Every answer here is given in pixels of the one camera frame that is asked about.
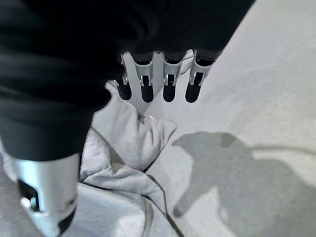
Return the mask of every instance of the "robotic arm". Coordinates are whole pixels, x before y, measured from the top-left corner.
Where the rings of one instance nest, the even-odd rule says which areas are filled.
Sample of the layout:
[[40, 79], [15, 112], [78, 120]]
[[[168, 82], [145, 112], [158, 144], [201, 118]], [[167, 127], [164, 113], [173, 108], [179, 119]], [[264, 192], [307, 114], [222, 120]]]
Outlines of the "robotic arm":
[[153, 99], [153, 52], [164, 54], [166, 101], [183, 56], [195, 50], [186, 100], [254, 0], [0, 0], [0, 134], [14, 157], [21, 205], [45, 235], [74, 217], [81, 153], [95, 111], [131, 90], [119, 60], [130, 52], [142, 97]]

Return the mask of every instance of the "white surface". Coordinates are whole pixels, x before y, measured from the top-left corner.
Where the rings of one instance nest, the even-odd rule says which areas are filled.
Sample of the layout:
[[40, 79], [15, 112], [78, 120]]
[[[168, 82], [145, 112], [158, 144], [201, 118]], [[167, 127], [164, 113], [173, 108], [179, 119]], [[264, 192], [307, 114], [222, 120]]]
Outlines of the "white surface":
[[160, 92], [145, 112], [178, 124], [147, 173], [185, 236], [315, 236], [315, 12], [314, 0], [257, 1], [197, 102], [187, 72], [173, 102]]

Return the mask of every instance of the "silver metal joint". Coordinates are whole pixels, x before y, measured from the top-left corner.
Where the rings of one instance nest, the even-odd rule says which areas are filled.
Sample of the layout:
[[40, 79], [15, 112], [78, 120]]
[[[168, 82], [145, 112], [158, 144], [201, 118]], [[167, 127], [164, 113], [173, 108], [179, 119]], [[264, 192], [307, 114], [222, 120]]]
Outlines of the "silver metal joint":
[[149, 83], [148, 86], [153, 85], [153, 60], [146, 65], [140, 65], [135, 62], [135, 68], [137, 72], [137, 76], [141, 86], [145, 86], [144, 79], [148, 77]]
[[[124, 73], [123, 73], [123, 76], [122, 76], [122, 80], [123, 80], [123, 84], [124, 85], [127, 85], [128, 84], [128, 78], [127, 78], [127, 71], [126, 71], [126, 66], [125, 66], [125, 61], [124, 61], [124, 58], [123, 58], [123, 55], [120, 56], [120, 64], [124, 66]], [[119, 86], [119, 83], [117, 80], [115, 80], [115, 84], [117, 86]]]
[[20, 186], [20, 203], [35, 226], [47, 237], [60, 236], [60, 223], [77, 205], [79, 154], [34, 161], [13, 158]]
[[177, 64], [168, 63], [165, 59], [163, 60], [163, 81], [165, 85], [169, 85], [170, 75], [173, 75], [173, 83], [175, 86], [177, 84], [177, 79], [180, 74], [180, 69], [182, 66], [182, 61]]
[[197, 76], [199, 75], [201, 78], [199, 79], [200, 83], [198, 85], [202, 86], [202, 84], [203, 84], [205, 78], [207, 77], [209, 71], [211, 70], [213, 64], [211, 64], [209, 66], [201, 66], [197, 63], [196, 57], [197, 57], [197, 52], [195, 51], [192, 66], [190, 69], [189, 83], [190, 83], [190, 85], [194, 85], [194, 82], [195, 82]]

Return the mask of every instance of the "black fingertip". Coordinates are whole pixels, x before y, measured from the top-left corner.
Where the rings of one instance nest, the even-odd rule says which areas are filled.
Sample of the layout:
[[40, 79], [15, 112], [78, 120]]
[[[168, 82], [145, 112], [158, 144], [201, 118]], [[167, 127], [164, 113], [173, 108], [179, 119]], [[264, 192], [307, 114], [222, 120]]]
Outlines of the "black fingertip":
[[150, 103], [154, 99], [154, 91], [152, 86], [142, 86], [142, 98], [145, 102]]
[[130, 89], [129, 82], [127, 82], [127, 85], [118, 85], [118, 93], [123, 100], [129, 100], [132, 98], [132, 91]]
[[173, 86], [172, 84], [165, 85], [163, 87], [163, 98], [166, 102], [171, 102], [173, 101], [176, 93], [176, 87]]
[[190, 85], [189, 83], [186, 92], [186, 100], [189, 103], [195, 102], [198, 99], [200, 89], [201, 87], [199, 85]]

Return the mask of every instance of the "black sleeve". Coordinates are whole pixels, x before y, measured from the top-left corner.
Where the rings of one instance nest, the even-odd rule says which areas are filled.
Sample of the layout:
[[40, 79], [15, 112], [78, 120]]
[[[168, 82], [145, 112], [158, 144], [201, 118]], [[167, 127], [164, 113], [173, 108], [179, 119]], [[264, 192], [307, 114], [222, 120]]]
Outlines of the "black sleeve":
[[0, 0], [0, 134], [30, 160], [81, 152], [93, 113], [121, 77], [120, 53], [154, 35], [161, 3]]

